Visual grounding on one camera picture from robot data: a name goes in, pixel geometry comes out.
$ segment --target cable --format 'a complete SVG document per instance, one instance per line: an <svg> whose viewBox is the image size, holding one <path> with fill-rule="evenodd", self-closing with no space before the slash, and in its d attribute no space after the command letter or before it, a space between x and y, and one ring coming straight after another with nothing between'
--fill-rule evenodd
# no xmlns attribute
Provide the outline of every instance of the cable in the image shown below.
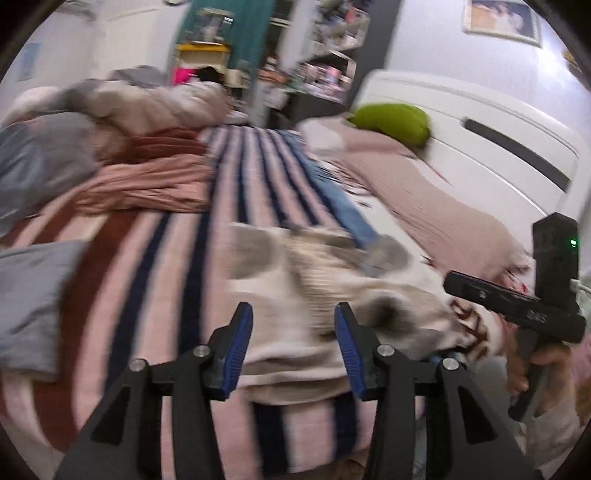
<svg viewBox="0 0 591 480"><path fill-rule="evenodd" d="M584 291L587 295L591 296L591 288L586 287L581 283L580 280L577 280L575 278L570 279L570 291L573 291L575 293L578 291Z"/></svg>

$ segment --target white headboard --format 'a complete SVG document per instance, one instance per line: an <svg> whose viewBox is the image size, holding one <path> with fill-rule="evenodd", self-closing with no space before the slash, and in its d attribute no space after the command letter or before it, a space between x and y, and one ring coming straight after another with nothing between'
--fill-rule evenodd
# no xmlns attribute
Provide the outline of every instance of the white headboard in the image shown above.
<svg viewBox="0 0 591 480"><path fill-rule="evenodd" d="M581 220L591 192L591 151L579 134L503 93L419 73L376 70L355 105L392 101L429 114L425 161L526 248L531 224L545 215Z"/></svg>

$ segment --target grey pillow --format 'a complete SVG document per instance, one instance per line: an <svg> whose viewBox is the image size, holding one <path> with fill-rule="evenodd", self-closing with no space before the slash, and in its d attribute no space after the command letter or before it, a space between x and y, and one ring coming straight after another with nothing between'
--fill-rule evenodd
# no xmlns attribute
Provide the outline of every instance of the grey pillow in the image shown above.
<svg viewBox="0 0 591 480"><path fill-rule="evenodd" d="M0 251L0 368L57 378L59 304L85 246L75 240Z"/></svg>
<svg viewBox="0 0 591 480"><path fill-rule="evenodd" d="M66 112L0 131L0 237L36 207L96 173L91 128L85 115Z"/></svg>

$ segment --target pink blanket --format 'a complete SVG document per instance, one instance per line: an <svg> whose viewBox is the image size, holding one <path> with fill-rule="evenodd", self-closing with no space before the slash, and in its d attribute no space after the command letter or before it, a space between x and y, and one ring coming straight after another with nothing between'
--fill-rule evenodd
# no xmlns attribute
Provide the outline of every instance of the pink blanket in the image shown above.
<svg viewBox="0 0 591 480"><path fill-rule="evenodd" d="M398 141L338 117L320 124L342 139L342 150L328 152L326 159L379 198L443 274L458 270L495 280L527 265L523 247L499 220L429 182Z"/></svg>
<svg viewBox="0 0 591 480"><path fill-rule="evenodd" d="M190 154L136 165L109 165L80 188L76 207L88 214L136 207L202 212L207 209L207 181L211 175L206 159Z"/></svg>

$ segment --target black stripe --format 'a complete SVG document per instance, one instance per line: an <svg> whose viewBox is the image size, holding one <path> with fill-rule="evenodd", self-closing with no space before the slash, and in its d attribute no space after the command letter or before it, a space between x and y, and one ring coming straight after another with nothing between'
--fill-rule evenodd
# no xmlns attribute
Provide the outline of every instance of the black stripe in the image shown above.
<svg viewBox="0 0 591 480"><path fill-rule="evenodd" d="M284 131L280 131L279 132L280 135L282 137L285 138L286 135L291 135L289 132L284 132ZM314 181L314 179L312 177L310 177L308 170L305 168L305 166L302 165L301 160L298 156L298 153L296 152L296 149L291 145L291 143L289 141L286 141L285 144L287 145L287 147L289 148L290 152L291 152L291 156L293 158L295 158L296 162L298 163L298 165L300 166L300 170L303 173L304 177L306 178L306 180L308 181L308 184L310 185L310 187L312 187L312 190L314 190L316 192L316 195L318 195L318 198L320 199L320 201L322 202L322 204L324 204L324 206L326 207L326 209L329 211L329 213L333 216L333 218L336 220L336 222L346 231L349 231L347 227L345 227L345 224L343 222L341 222L341 220L339 219L339 216L337 215L332 202L330 201L330 199L324 195L324 193L322 192L322 189L316 184L316 182Z"/></svg>
<svg viewBox="0 0 591 480"><path fill-rule="evenodd" d="M218 135L226 133L223 138L223 147L218 155L212 155L212 162L216 165L216 170L209 187L209 210L201 214L201 220L197 226L197 236L193 247L189 270L185 280L183 291L183 303L181 306L181 316L178 324L177 346L178 354L182 355L191 348L201 343L201 306L202 290L204 281L204 270L207 250L207 237L209 236L209 224L211 212L214 208L217 192L217 181L221 166L226 157L228 146L232 143L232 133L226 128L219 128L214 133L215 138L211 140L210 145L215 145Z"/></svg>
<svg viewBox="0 0 591 480"><path fill-rule="evenodd" d="M536 152L530 150L526 146L470 118L464 119L462 125L466 130L475 133L476 135L480 135L481 137L486 138L487 140L490 140L505 150L513 153L513 155L519 157L529 166L539 171L544 177L554 183L563 192L566 192L566 190L569 188L570 180L564 173L562 173L545 158L540 157Z"/></svg>
<svg viewBox="0 0 591 480"><path fill-rule="evenodd" d="M282 407L251 403L264 478L285 475L288 469L287 442Z"/></svg>
<svg viewBox="0 0 591 480"><path fill-rule="evenodd" d="M134 279L129 285L127 298L119 315L119 322L117 323L111 341L107 374L103 385L105 391L117 380L129 362L134 345L135 332L138 326L139 314L148 291L148 281L170 218L170 212L162 215L144 251L144 256L135 271Z"/></svg>
<svg viewBox="0 0 591 480"><path fill-rule="evenodd" d="M295 192L296 196L298 197L298 200L300 201L302 210L304 210L304 212L306 213L306 216L308 217L308 221L310 222L311 225L318 225L319 221L316 218L316 215L314 215L314 212L312 212L312 209L310 208L310 205L308 204L306 197L304 197L301 190L296 185L293 177L291 176L291 167L289 167L287 165L287 162L285 161L285 157L283 156L283 153L281 153L279 145L277 144L277 142L280 141L285 145L285 140L283 140L282 138L275 139L276 133L272 132L272 131L268 131L268 136L270 137L271 141L273 142L273 145L275 146L275 150L277 150L277 155L279 155L279 158L281 159L281 163L283 164L283 170L285 171L285 176L287 177L287 183L290 184L292 190Z"/></svg>
<svg viewBox="0 0 591 480"><path fill-rule="evenodd" d="M334 460L353 453L358 436L357 405L351 392L333 398L335 409L335 453Z"/></svg>
<svg viewBox="0 0 591 480"><path fill-rule="evenodd" d="M236 209L238 211L237 218L240 223L248 222L248 210L246 208L246 196L244 194L244 157L246 156L246 127L241 128L242 134L242 151L240 153L240 164L238 165L238 172L236 173L236 181L238 182L238 197L236 198Z"/></svg>
<svg viewBox="0 0 591 480"><path fill-rule="evenodd" d="M271 199L271 204L273 206L273 212L275 213L275 223L277 225L285 225L285 221L287 220L287 216L285 212L281 208L279 203L279 198L277 197L277 192L275 191L275 187L273 186L273 182L271 181L271 175L269 174L269 167L267 164L267 155L265 154L265 148L262 144L262 130L255 129L256 138L258 139L259 145L259 152L261 153L261 161L262 161L262 170L263 175L265 177L265 183L267 184L267 191L269 193L269 198Z"/></svg>

